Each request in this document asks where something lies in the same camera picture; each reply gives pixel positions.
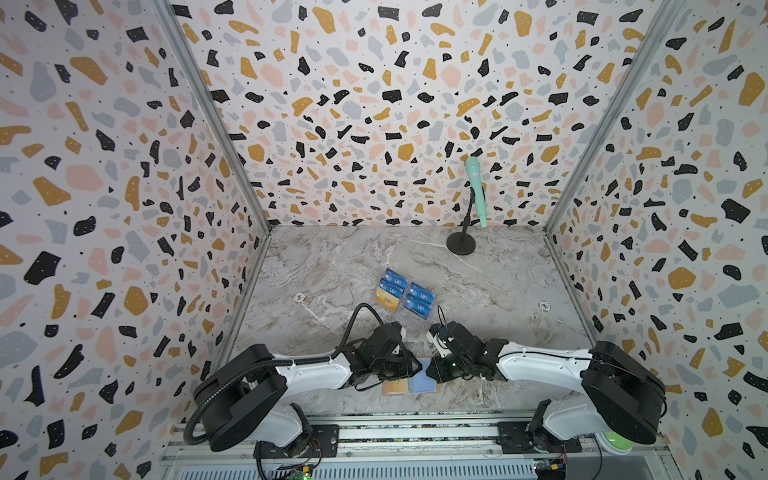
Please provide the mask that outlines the mint green microphone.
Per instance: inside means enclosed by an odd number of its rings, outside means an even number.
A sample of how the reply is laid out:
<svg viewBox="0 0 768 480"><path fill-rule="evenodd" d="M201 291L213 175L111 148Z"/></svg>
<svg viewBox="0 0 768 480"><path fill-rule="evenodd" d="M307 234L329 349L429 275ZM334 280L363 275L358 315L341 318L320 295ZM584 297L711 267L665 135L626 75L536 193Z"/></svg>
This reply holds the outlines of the mint green microphone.
<svg viewBox="0 0 768 480"><path fill-rule="evenodd" d="M487 207L483 190L481 168L477 157L470 156L465 161L465 171L468 177L472 193L475 195L474 205L476 215L482 228L488 227Z"/></svg>

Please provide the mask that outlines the blue card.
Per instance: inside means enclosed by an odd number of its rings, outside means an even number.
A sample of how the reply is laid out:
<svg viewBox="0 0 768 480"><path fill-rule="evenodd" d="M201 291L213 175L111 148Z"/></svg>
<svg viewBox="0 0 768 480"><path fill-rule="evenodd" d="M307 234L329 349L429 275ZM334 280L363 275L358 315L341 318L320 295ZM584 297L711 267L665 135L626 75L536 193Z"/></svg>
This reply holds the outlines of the blue card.
<svg viewBox="0 0 768 480"><path fill-rule="evenodd" d="M395 298L401 298L405 289L396 283L392 283L384 278L379 281L378 289Z"/></svg>
<svg viewBox="0 0 768 480"><path fill-rule="evenodd" d="M420 302L410 295L405 297L404 307L406 310L410 311L423 320L427 320L429 318L433 308L431 304Z"/></svg>
<svg viewBox="0 0 768 480"><path fill-rule="evenodd" d="M387 269L382 275L382 278L387 282L399 286L400 288L406 288L409 284L409 280L406 277L396 273L391 269Z"/></svg>
<svg viewBox="0 0 768 480"><path fill-rule="evenodd" d="M411 283L408 288L408 294L417 299L420 302L427 303L427 304L433 304L435 301L435 294L431 291L417 285L416 283Z"/></svg>

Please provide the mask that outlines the black microphone stand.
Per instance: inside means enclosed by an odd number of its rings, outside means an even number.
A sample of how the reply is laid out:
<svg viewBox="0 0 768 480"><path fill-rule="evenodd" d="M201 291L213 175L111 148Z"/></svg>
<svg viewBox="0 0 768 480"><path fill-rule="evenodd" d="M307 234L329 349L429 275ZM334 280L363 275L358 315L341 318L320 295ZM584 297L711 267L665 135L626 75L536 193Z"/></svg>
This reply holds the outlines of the black microphone stand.
<svg viewBox="0 0 768 480"><path fill-rule="evenodd" d="M446 247L448 250L459 256L470 255L475 251L476 248L476 241L474 237L468 232L472 222L472 213L476 203L476 194L473 188L470 188L469 191L470 198L466 214L462 221L462 228L460 231L450 234L446 240Z"/></svg>

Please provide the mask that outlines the pink leather card holder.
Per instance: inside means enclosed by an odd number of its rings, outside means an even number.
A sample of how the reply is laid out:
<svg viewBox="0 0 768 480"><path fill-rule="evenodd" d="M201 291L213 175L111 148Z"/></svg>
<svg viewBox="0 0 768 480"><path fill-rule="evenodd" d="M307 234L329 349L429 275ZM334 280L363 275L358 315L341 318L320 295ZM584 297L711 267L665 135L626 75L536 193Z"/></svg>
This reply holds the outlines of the pink leather card holder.
<svg viewBox="0 0 768 480"><path fill-rule="evenodd" d="M428 377L426 374L426 369L429 367L431 361L427 358L421 358L419 362L422 365L422 370L415 376L407 378L409 381L409 393L406 395L439 393L440 386L434 379Z"/></svg>

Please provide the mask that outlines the green push button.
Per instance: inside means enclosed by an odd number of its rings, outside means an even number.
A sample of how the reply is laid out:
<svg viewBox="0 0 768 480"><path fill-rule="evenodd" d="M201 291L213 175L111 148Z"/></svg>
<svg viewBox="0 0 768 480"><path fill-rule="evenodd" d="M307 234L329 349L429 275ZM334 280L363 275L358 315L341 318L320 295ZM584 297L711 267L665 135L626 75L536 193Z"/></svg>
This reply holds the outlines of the green push button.
<svg viewBox="0 0 768 480"><path fill-rule="evenodd" d="M634 447L633 441L613 431L596 433L595 440L598 446L610 455L628 455Z"/></svg>

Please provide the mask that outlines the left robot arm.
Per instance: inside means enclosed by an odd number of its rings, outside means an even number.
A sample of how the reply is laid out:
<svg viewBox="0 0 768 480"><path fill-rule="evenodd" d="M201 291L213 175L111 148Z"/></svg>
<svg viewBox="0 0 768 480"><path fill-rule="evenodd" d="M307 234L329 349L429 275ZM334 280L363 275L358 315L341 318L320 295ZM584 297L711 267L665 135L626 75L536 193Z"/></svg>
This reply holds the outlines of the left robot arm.
<svg viewBox="0 0 768 480"><path fill-rule="evenodd" d="M315 356L274 355L263 344L247 348L194 390L184 442L221 452L254 439L301 451L312 425L293 398L415 376L423 365L406 348L403 332L397 322L384 323L367 338L344 335L331 353Z"/></svg>

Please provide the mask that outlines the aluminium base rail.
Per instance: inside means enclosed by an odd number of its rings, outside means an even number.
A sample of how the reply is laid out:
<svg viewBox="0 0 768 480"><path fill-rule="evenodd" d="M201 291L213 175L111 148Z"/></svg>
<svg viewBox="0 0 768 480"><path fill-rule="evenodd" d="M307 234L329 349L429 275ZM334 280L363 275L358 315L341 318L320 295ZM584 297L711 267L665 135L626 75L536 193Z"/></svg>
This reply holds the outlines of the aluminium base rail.
<svg viewBox="0 0 768 480"><path fill-rule="evenodd" d="M663 441L613 455L591 436L555 454L525 446L530 410L312 415L321 454L301 455L312 479L533 479L556 458L568 479L679 479Z"/></svg>

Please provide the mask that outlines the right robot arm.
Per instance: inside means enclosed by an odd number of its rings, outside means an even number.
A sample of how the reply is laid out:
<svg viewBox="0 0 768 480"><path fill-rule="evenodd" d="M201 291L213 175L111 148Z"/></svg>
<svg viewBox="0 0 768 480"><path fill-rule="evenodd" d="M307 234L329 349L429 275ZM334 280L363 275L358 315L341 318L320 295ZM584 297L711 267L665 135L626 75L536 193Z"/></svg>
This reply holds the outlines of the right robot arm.
<svg viewBox="0 0 768 480"><path fill-rule="evenodd" d="M541 349L498 338L482 341L458 322L434 324L426 337L438 351L427 369L437 383L472 377L573 392L566 400L538 404L524 429L527 448L563 453L569 441L592 435L603 450L620 453L622 441L656 441L666 412L665 385L611 342L590 349Z"/></svg>

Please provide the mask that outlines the clear acrylic card stand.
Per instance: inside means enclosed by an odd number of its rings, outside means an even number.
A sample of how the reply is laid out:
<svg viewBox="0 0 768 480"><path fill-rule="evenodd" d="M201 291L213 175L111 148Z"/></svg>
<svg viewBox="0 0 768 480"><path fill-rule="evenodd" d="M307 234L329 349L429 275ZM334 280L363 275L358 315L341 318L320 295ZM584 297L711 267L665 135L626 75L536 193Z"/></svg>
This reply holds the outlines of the clear acrylic card stand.
<svg viewBox="0 0 768 480"><path fill-rule="evenodd" d="M434 293L392 269L386 269L380 276L374 301L413 337L423 336L429 330L437 307Z"/></svg>

